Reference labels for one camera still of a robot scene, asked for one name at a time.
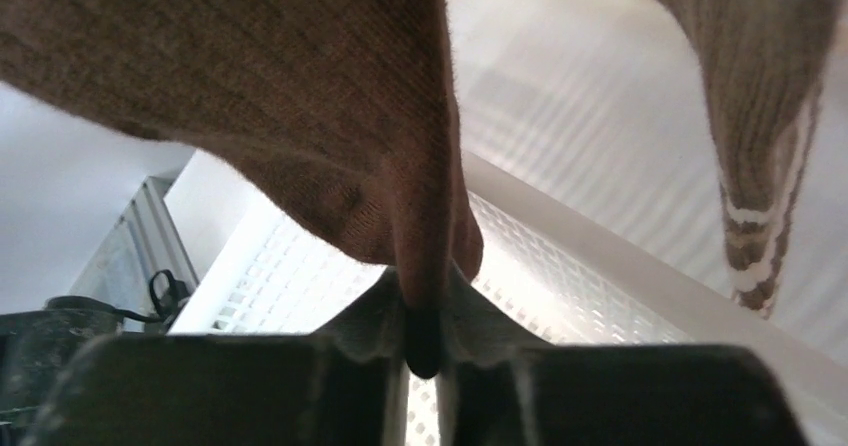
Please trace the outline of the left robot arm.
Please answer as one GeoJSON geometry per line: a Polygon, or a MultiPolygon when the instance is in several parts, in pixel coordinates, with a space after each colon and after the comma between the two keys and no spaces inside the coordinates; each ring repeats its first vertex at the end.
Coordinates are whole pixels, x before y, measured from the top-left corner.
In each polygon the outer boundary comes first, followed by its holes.
{"type": "Polygon", "coordinates": [[[159,315],[121,309],[86,296],[58,296],[40,310],[1,316],[1,435],[5,442],[32,422],[56,376],[90,339],[118,333],[124,322],[162,324],[159,315]]]}

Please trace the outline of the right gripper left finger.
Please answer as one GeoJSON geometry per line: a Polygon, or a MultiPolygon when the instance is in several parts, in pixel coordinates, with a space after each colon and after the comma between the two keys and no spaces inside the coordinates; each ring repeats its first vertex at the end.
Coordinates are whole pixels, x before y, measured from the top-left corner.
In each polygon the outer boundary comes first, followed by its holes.
{"type": "Polygon", "coordinates": [[[59,373],[27,445],[400,445],[397,275],[303,335],[102,336],[59,373]]]}

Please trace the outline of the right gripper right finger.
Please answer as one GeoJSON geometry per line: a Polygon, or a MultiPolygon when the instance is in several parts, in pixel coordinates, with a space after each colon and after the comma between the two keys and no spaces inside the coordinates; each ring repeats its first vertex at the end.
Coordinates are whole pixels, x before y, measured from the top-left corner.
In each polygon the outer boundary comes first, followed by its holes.
{"type": "Polygon", "coordinates": [[[782,387],[723,344],[553,345],[453,270],[437,379],[446,445],[802,445],[782,387]]]}

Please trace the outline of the brown striped sock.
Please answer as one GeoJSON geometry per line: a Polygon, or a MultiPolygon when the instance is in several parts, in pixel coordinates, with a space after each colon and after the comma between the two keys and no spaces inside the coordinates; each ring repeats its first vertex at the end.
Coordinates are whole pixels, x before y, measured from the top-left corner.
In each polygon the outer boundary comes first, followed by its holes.
{"type": "Polygon", "coordinates": [[[1,79],[214,155],[311,234],[392,267],[407,364],[438,373],[449,277],[483,255],[446,0],[1,0],[1,79]]]}

